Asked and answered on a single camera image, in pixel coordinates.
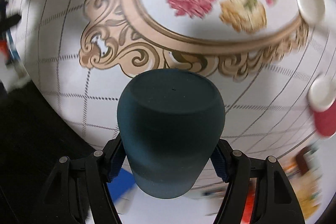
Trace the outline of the dark teal cup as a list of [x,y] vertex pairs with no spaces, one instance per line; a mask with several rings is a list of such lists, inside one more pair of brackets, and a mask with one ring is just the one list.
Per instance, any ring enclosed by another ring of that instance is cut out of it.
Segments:
[[139,188],[171,199],[188,192],[207,164],[224,129],[224,103],[209,79],[156,69],[127,84],[117,123]]

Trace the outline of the red paper cup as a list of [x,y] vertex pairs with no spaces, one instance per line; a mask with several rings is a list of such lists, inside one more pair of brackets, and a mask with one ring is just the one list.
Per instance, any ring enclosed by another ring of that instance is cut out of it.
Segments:
[[317,134],[321,138],[335,135],[335,80],[318,76],[309,88],[307,100]]

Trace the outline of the floral patterned tablecloth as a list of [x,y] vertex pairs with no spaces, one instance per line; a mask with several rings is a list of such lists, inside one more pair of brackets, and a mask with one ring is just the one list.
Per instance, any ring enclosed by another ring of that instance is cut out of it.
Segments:
[[[313,137],[306,96],[335,76],[335,30],[307,24],[296,0],[7,0],[25,69],[89,144],[118,132],[128,82],[152,69],[211,80],[226,108],[222,138],[254,157],[283,156]],[[335,18],[335,0],[326,0]]]

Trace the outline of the white cup with birds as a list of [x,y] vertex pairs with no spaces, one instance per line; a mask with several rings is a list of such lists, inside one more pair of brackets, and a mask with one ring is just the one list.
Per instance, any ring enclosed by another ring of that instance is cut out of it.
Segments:
[[324,0],[297,0],[299,13],[303,20],[310,25],[316,25],[325,18]]

